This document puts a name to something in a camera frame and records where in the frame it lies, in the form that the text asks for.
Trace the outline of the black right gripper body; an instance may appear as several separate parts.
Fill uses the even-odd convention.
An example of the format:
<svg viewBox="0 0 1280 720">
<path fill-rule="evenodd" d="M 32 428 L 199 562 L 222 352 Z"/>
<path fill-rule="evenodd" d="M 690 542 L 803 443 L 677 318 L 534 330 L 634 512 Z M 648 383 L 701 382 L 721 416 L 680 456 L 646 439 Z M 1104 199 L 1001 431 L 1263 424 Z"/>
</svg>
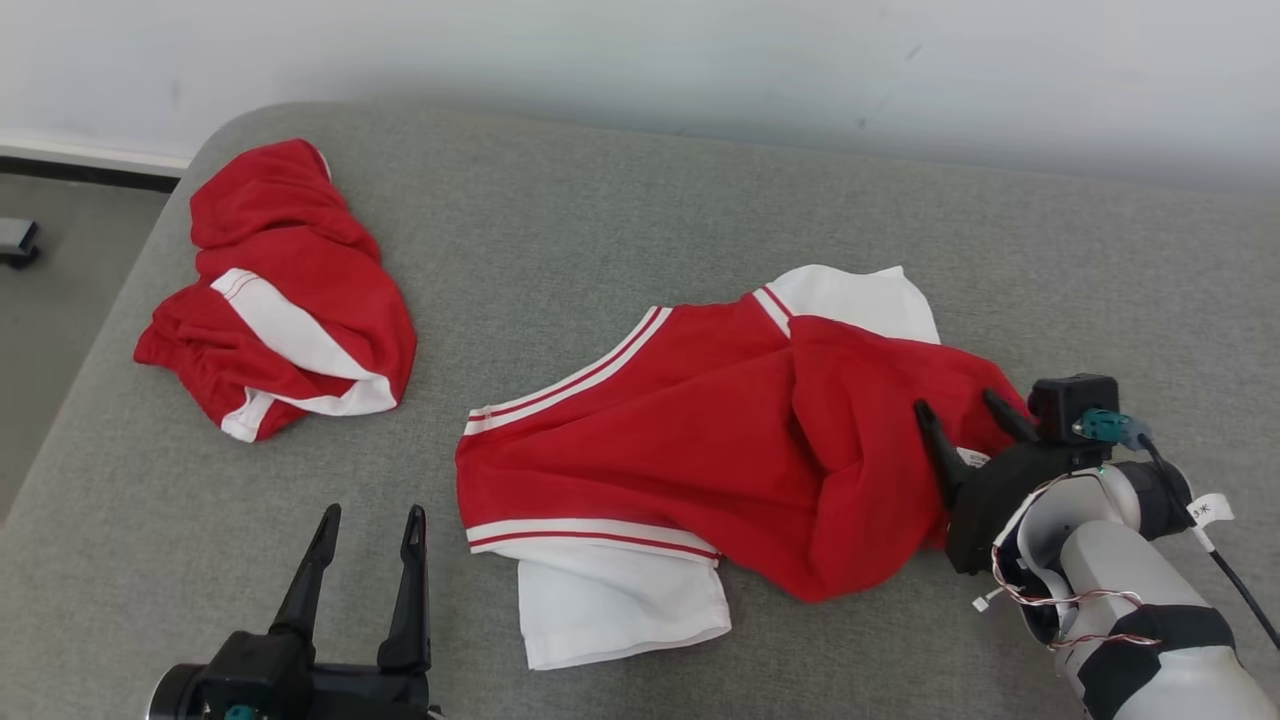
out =
<svg viewBox="0 0 1280 720">
<path fill-rule="evenodd" d="M 1102 464 L 1102 445 L 1014 445 L 980 468 L 963 461 L 955 448 L 943 452 L 943 505 L 948 511 L 945 552 L 955 571 L 975 575 L 991 568 L 989 552 L 1033 491 L 1073 471 Z"/>
</svg>

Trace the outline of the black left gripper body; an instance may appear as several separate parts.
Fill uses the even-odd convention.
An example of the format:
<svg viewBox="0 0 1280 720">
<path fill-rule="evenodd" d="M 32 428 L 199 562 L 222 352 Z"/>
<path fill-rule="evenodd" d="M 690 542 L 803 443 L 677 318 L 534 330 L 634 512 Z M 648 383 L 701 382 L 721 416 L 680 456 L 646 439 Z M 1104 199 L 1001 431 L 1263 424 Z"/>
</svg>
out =
<svg viewBox="0 0 1280 720">
<path fill-rule="evenodd" d="M 233 633 L 200 674 L 210 719 L 440 719 L 426 673 L 316 664 L 294 633 Z"/>
</svg>

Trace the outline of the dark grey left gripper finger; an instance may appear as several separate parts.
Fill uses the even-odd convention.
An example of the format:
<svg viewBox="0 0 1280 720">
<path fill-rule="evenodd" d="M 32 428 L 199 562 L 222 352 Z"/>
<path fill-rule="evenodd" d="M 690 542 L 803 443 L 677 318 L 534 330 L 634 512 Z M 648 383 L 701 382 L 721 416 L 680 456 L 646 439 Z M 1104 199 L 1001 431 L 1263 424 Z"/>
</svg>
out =
<svg viewBox="0 0 1280 720">
<path fill-rule="evenodd" d="M 378 650 L 383 673 L 426 673 L 433 665 L 429 626 L 428 530 L 422 506 L 408 512 L 399 546 L 402 573 L 388 637 Z"/>
<path fill-rule="evenodd" d="M 303 642 L 312 641 L 324 573 L 335 556 L 340 515 L 339 503 L 329 505 L 323 514 L 269 628 L 270 634 L 292 634 Z"/>
</svg>

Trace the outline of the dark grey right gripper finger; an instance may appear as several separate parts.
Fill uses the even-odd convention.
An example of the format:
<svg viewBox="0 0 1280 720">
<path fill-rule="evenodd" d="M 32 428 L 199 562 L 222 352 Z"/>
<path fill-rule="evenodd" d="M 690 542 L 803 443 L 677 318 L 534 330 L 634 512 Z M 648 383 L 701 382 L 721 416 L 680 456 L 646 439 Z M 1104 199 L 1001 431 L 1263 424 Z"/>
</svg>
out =
<svg viewBox="0 0 1280 720">
<path fill-rule="evenodd" d="M 955 502 L 959 491 L 970 479 L 970 465 L 950 441 L 941 420 L 925 400 L 915 401 L 914 413 L 942 501 Z"/>
<path fill-rule="evenodd" d="M 1018 410 L 995 389 L 983 391 L 983 402 L 996 425 L 1016 445 L 1036 443 L 1041 439 L 1034 419 L 1025 410 Z"/>
</svg>

